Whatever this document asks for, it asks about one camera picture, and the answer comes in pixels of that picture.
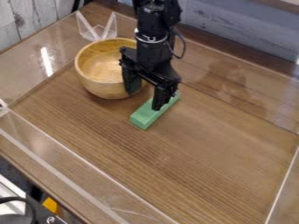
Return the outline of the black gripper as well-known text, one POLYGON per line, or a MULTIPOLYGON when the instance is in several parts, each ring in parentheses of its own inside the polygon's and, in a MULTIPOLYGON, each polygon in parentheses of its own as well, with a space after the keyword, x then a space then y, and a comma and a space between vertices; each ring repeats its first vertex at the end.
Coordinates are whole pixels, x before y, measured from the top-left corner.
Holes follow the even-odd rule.
POLYGON ((182 81, 173 68, 175 37, 173 34, 157 41, 137 36, 137 48, 120 47, 122 74, 126 91, 134 95, 147 81, 155 86, 153 110, 159 111, 175 95, 182 81))

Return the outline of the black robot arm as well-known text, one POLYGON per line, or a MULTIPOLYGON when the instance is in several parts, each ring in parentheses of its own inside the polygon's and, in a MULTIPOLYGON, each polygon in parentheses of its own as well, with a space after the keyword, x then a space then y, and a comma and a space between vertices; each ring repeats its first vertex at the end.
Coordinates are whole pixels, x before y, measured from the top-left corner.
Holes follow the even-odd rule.
POLYGON ((122 46, 122 75, 126 91, 135 94, 147 81, 154 85, 153 110, 159 111, 175 97, 182 76, 173 59, 186 54, 186 40, 175 26, 183 9, 178 0, 133 0, 137 15, 137 48, 122 46))

